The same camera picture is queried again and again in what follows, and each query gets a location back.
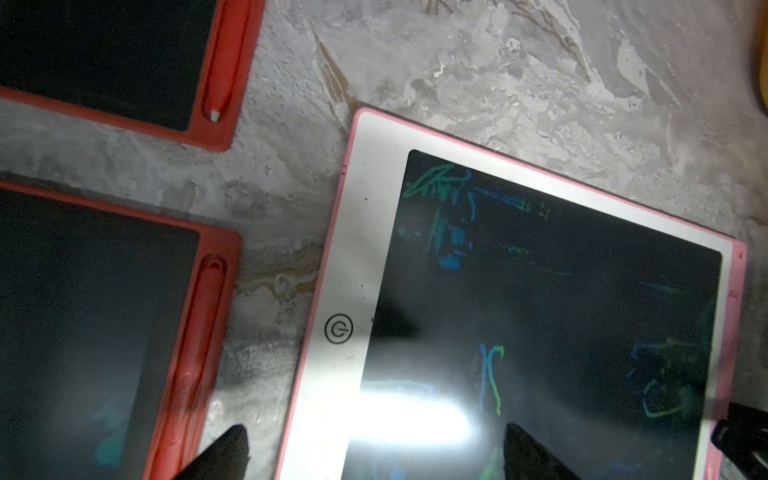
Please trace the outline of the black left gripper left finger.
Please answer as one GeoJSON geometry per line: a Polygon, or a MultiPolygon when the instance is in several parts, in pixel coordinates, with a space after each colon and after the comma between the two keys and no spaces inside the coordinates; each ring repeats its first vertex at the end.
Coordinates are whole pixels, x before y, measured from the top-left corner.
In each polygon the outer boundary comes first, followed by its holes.
{"type": "Polygon", "coordinates": [[[198,455],[174,480],[243,480],[249,462],[244,425],[233,425],[198,455]]]}

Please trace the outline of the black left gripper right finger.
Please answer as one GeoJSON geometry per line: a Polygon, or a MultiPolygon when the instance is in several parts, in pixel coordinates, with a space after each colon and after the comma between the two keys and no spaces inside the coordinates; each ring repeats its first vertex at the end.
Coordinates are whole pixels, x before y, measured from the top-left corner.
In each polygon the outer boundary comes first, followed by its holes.
{"type": "Polygon", "coordinates": [[[519,425],[506,425],[502,453],[506,480],[579,479],[519,425]]]}

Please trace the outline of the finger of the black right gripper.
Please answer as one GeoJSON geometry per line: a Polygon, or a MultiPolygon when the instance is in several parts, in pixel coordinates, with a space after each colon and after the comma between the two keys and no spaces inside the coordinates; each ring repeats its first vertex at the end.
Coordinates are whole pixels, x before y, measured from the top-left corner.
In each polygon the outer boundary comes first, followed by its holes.
{"type": "Polygon", "coordinates": [[[766,411],[731,402],[711,442],[746,479],[767,480],[766,411]]]}

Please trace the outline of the red writing tablet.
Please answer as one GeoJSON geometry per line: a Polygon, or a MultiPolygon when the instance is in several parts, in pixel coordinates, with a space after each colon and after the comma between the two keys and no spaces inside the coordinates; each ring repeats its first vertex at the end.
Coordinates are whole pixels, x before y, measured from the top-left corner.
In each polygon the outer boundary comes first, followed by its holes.
{"type": "Polygon", "coordinates": [[[1,186],[1,475],[171,479],[198,454],[238,233],[1,186]]]}
{"type": "Polygon", "coordinates": [[[5,1],[4,98],[223,152],[261,1],[5,1]]]}

